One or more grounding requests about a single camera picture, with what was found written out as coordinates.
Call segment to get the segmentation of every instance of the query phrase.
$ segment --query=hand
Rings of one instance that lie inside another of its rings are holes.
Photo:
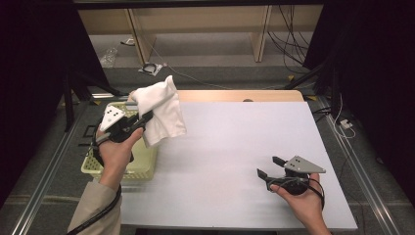
[[[318,173],[310,174],[310,178],[316,181],[320,180]],[[314,180],[310,180],[309,185],[321,193],[320,186]],[[296,218],[310,234],[331,234],[323,219],[321,199],[316,193],[308,189],[303,194],[294,196],[278,185],[273,184],[270,188],[287,201]]]
[[[104,132],[97,130],[97,137],[103,135]],[[115,143],[108,140],[102,143],[100,154],[104,161],[104,170],[101,175],[100,183],[117,191],[119,183],[125,173],[125,169],[129,164],[131,157],[131,149],[141,136],[143,128],[136,129],[131,136],[121,143]]]

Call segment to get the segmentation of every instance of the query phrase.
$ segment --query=white towel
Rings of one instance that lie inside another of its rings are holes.
[[[153,110],[153,118],[147,122],[143,134],[147,148],[156,146],[163,138],[186,134],[179,95],[171,75],[164,82],[138,88],[131,98],[138,104],[139,118]]]

